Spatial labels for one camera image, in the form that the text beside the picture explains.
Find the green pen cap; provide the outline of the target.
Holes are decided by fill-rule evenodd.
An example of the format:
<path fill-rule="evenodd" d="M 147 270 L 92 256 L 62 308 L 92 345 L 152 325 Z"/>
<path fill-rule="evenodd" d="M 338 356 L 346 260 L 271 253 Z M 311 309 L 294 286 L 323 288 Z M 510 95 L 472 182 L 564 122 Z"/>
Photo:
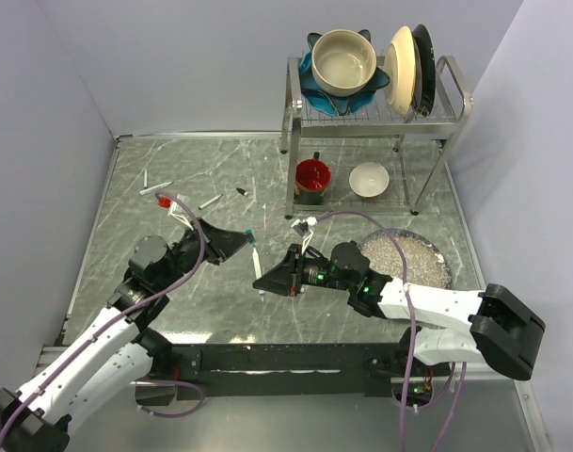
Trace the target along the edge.
<path fill-rule="evenodd" d="M 248 238 L 249 243 L 253 246 L 256 246 L 257 245 L 257 239 L 255 238 L 255 235 L 252 232 L 252 230 L 247 229 L 246 234 L 247 234 L 247 238 Z"/>

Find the white marker green end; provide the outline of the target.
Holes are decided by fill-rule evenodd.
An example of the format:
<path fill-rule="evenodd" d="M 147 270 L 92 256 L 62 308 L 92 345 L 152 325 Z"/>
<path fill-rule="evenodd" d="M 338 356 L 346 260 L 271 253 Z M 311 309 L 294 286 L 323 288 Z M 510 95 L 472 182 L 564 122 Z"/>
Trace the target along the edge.
<path fill-rule="evenodd" d="M 254 265 L 255 277 L 256 277 L 256 280 L 258 280 L 263 275 L 263 273 L 262 273 L 262 266 L 261 266 L 261 262 L 260 262 L 260 256 L 259 256 L 256 244 L 252 244 L 252 261 L 253 261 L 253 265 Z M 257 290 L 259 292 L 261 302 L 265 302 L 265 292 L 261 289 L 257 289 Z"/>

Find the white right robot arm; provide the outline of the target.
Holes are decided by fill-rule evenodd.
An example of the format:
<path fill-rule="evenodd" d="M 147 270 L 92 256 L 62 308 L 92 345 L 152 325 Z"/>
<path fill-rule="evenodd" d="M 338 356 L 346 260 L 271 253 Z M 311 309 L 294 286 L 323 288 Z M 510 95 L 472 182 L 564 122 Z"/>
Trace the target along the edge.
<path fill-rule="evenodd" d="M 305 285 L 347 292 L 348 305 L 366 317 L 421 323 L 411 343 L 396 353 L 398 367 L 408 375 L 427 365 L 485 363 L 509 379 L 526 381 L 546 330 L 545 322 L 503 285 L 456 291 L 403 282 L 372 270 L 354 241 L 337 245 L 329 257 L 293 244 L 253 283 L 283 297 L 298 295 Z"/>

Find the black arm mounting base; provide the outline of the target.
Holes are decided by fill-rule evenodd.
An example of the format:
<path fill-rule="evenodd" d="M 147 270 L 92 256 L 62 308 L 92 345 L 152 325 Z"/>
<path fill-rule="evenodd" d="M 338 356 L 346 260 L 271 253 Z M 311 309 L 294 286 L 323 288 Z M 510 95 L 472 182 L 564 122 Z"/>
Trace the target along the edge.
<path fill-rule="evenodd" d="M 207 396 L 390 397 L 406 359 L 395 343 L 175 345 L 148 377 L 194 383 Z"/>

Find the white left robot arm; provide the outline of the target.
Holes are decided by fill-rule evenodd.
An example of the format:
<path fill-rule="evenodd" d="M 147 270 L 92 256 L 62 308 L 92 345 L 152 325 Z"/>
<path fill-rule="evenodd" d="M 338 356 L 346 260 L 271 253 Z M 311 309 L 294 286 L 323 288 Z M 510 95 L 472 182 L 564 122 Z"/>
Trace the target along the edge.
<path fill-rule="evenodd" d="M 129 383 L 177 376 L 172 343 L 151 328 L 169 288 L 252 239 L 202 218 L 173 244 L 159 235 L 140 239 L 122 283 L 87 329 L 19 389 L 0 389 L 0 451 L 63 451 L 80 424 Z"/>

